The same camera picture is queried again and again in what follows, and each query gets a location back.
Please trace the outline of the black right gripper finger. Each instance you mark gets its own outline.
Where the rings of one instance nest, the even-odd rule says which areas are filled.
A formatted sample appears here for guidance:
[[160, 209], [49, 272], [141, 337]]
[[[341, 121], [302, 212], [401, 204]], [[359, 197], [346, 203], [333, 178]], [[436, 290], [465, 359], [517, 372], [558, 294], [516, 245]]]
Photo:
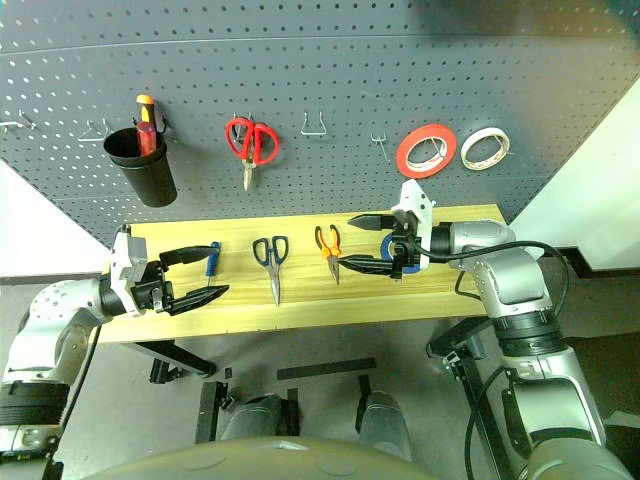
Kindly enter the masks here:
[[395, 223], [396, 219], [392, 214], [366, 213], [348, 220], [349, 225], [369, 231], [393, 230]]
[[362, 274], [392, 276], [394, 262], [388, 259], [376, 258], [372, 255], [353, 254], [338, 260], [342, 267]]

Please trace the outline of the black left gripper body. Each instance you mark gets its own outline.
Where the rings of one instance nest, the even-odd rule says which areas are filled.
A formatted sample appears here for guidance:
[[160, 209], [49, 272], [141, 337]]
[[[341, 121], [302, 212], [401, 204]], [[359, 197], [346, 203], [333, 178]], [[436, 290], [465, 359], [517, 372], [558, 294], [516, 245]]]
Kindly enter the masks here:
[[165, 273], [159, 260], [151, 261], [146, 265], [141, 279], [134, 282], [131, 293], [140, 311], [171, 311], [174, 301], [173, 285], [165, 278]]

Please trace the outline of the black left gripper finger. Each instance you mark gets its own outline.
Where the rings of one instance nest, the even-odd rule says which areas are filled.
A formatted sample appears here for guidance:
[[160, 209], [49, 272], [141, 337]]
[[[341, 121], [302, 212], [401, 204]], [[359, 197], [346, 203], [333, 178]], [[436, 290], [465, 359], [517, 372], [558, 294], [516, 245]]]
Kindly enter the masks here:
[[172, 265], [198, 262], [210, 255], [210, 246], [188, 246], [160, 253], [159, 261], [166, 272]]
[[168, 314], [175, 316], [203, 307], [224, 295], [229, 288], [229, 285], [211, 285], [189, 291], [185, 296], [169, 302]]

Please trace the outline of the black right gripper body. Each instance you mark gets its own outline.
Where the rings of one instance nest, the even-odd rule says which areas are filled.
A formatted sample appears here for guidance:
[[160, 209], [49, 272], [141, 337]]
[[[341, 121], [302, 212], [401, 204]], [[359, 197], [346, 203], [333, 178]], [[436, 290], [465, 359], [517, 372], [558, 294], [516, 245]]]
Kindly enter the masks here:
[[421, 237], [417, 232], [418, 226], [419, 220], [412, 212], [400, 210], [386, 215], [384, 229], [392, 231], [393, 256], [385, 267], [385, 276], [401, 280], [405, 268], [419, 268]]

